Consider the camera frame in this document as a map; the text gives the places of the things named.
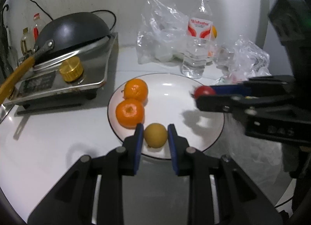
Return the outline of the red cherry tomato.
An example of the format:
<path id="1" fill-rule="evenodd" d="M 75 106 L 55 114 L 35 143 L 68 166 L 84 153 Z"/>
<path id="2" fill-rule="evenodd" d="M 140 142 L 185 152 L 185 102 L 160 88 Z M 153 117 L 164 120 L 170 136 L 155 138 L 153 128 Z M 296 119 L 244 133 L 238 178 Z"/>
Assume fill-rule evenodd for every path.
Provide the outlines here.
<path id="1" fill-rule="evenodd" d="M 205 85 L 197 87 L 193 93 L 193 97 L 195 99 L 199 98 L 200 96 L 208 96 L 208 95 L 216 95 L 216 92 L 212 87 Z"/>

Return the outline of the yellow longan fruit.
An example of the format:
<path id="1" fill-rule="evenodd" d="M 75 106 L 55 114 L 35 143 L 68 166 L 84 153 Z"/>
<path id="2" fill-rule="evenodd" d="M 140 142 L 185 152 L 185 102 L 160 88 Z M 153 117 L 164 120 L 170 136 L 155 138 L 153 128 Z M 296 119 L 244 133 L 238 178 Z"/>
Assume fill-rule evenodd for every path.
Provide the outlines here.
<path id="1" fill-rule="evenodd" d="M 168 139 L 167 129 L 159 123 L 151 123 L 144 130 L 144 139 L 149 148 L 161 148 Z"/>

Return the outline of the crumpled clear bag right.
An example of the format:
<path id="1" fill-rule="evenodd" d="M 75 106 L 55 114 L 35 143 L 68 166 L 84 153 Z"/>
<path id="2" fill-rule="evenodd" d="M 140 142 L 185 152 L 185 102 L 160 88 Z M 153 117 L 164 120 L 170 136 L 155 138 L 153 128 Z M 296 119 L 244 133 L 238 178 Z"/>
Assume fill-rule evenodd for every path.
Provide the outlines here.
<path id="1" fill-rule="evenodd" d="M 270 76 L 270 56 L 254 42 L 239 36 L 234 44 L 213 45 L 212 60 L 222 76 L 216 85 L 236 84 L 250 78 Z"/>

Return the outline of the printed plastic bag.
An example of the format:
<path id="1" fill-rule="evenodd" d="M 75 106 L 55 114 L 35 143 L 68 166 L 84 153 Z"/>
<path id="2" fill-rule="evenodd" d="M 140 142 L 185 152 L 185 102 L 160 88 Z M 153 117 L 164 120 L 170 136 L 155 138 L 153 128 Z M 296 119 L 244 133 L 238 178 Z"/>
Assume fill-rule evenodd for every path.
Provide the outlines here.
<path id="1" fill-rule="evenodd" d="M 230 114 L 225 114 L 222 133 L 205 154 L 232 157 L 274 205 L 293 196 L 295 181 L 284 171 L 282 145 L 245 136 Z"/>

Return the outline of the clear water bottle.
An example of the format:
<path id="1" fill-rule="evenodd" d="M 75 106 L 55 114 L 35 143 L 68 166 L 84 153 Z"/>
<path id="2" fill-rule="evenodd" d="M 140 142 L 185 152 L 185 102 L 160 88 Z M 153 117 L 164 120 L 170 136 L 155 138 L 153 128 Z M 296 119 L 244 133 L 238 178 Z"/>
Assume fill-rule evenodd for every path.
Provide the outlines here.
<path id="1" fill-rule="evenodd" d="M 209 0 L 196 0 L 187 27 L 187 44 L 181 68 L 184 76 L 192 79 L 202 77 L 209 58 L 212 26 Z"/>

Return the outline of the orange with green leaf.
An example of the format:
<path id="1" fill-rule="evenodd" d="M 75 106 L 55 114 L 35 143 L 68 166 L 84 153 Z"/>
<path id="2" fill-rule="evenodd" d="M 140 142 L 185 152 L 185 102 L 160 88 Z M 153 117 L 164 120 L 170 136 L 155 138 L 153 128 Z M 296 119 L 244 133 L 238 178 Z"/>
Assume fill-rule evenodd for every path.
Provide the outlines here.
<path id="1" fill-rule="evenodd" d="M 217 38 L 217 30 L 216 30 L 216 27 L 214 25 L 212 26 L 212 38 L 213 39 Z"/>

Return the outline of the lower mandarin on plate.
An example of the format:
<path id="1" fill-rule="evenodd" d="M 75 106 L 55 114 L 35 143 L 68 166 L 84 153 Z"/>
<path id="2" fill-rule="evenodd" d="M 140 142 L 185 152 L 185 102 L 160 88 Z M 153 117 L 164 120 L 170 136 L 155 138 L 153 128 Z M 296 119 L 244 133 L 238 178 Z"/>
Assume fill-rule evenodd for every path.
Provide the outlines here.
<path id="1" fill-rule="evenodd" d="M 133 129 L 144 122 L 144 105 L 136 99 L 125 99 L 117 105 L 115 115 L 121 126 Z"/>

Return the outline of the mandarin on plate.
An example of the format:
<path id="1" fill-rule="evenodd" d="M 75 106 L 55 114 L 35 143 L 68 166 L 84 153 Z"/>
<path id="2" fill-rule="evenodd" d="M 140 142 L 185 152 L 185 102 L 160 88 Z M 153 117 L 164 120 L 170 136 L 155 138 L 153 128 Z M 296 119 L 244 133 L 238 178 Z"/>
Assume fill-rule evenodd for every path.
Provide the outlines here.
<path id="1" fill-rule="evenodd" d="M 144 105 L 136 99 L 125 99 L 117 105 L 115 115 L 121 126 L 133 129 L 144 122 Z"/>
<path id="2" fill-rule="evenodd" d="M 148 97 L 148 86 L 142 79 L 129 80 L 123 90 L 124 99 L 135 99 L 145 103 Z"/>

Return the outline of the clear bag behind bottle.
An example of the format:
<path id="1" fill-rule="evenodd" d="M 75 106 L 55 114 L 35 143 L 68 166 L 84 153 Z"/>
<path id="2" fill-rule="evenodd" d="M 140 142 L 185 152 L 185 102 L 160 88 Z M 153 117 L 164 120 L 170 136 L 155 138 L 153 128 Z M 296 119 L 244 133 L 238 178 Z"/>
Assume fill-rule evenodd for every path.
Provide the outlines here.
<path id="1" fill-rule="evenodd" d="M 172 0 L 147 0 L 136 39 L 139 64 L 167 63 L 184 53 L 188 16 Z"/>

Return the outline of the upper mandarin on plate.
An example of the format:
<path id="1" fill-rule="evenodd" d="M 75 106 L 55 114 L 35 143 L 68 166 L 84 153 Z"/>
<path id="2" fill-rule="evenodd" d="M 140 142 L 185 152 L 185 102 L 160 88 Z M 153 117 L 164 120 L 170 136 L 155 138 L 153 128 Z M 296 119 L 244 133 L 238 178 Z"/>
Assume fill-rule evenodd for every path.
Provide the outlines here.
<path id="1" fill-rule="evenodd" d="M 123 90 L 124 99 L 135 99 L 145 103 L 148 97 L 148 86 L 142 79 L 129 80 Z"/>

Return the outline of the steel gas stove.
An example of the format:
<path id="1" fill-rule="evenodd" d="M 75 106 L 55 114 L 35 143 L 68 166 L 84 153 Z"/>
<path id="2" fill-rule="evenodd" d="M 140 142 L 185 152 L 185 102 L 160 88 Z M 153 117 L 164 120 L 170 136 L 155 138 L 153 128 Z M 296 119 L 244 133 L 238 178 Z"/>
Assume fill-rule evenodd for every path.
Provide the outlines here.
<path id="1" fill-rule="evenodd" d="M 38 64 L 21 78 L 4 104 L 16 105 L 18 114 L 83 105 L 107 83 L 109 66 L 118 52 L 119 35 L 112 33 Z"/>

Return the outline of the brass stove knob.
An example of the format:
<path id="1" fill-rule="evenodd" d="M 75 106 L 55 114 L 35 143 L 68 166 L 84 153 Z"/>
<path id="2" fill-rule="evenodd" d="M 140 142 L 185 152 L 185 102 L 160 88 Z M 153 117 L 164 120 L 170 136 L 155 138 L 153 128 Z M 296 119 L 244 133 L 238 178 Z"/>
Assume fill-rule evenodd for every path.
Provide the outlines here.
<path id="1" fill-rule="evenodd" d="M 59 66 L 59 73 L 63 80 L 67 83 L 74 82 L 79 79 L 84 72 L 83 65 L 78 56 L 73 56 L 64 60 Z"/>

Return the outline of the black wok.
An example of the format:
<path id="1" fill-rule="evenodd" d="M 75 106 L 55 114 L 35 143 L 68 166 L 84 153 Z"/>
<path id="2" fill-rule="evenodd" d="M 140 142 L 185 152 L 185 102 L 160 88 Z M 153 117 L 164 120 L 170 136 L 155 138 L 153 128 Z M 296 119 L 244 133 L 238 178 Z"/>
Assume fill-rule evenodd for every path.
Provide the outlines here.
<path id="1" fill-rule="evenodd" d="M 73 13 L 57 18 L 49 22 L 36 39 L 35 46 L 38 48 L 48 40 L 54 41 L 54 48 L 36 60 L 36 64 L 55 59 L 110 34 L 105 21 L 90 12 Z"/>

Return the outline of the red capped sauce bottle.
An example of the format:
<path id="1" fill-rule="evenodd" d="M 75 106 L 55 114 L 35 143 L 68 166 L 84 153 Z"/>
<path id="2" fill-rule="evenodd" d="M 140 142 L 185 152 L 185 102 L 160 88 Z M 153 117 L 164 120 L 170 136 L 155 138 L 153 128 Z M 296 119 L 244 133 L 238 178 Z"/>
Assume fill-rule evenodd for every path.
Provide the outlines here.
<path id="1" fill-rule="evenodd" d="M 45 27 L 45 25 L 46 23 L 44 22 L 44 20 L 41 19 L 40 14 L 39 13 L 34 14 L 32 31 L 35 41 L 38 39 L 38 36 Z"/>

